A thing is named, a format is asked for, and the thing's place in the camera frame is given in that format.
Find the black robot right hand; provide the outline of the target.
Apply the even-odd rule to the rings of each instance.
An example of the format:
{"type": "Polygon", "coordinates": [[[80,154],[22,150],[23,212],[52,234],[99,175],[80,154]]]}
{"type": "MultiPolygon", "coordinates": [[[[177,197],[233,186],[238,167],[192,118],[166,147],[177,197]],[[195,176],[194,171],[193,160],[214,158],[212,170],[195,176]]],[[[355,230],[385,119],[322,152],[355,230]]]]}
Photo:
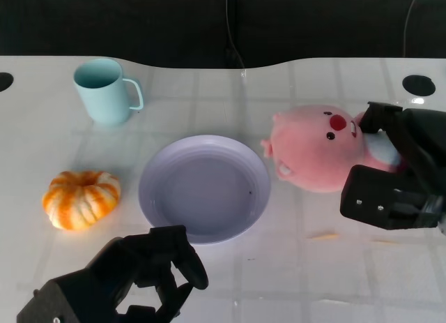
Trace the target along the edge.
{"type": "Polygon", "coordinates": [[[394,173],[353,166],[341,192],[341,215],[384,230],[444,232],[445,113],[369,103],[360,127],[386,132],[406,166],[394,173]]]}

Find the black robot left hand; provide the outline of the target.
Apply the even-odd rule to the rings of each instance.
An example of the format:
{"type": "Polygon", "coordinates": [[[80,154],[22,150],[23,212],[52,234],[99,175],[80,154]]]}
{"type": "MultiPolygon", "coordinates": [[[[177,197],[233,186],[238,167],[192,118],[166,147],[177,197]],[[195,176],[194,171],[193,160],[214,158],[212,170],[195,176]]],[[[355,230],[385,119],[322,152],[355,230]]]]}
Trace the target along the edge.
{"type": "Polygon", "coordinates": [[[206,270],[190,245],[183,225],[154,227],[147,234],[111,240],[86,267],[113,309],[130,288],[154,287],[159,309],[132,305],[115,322],[171,322],[191,291],[208,287],[206,270]]]}

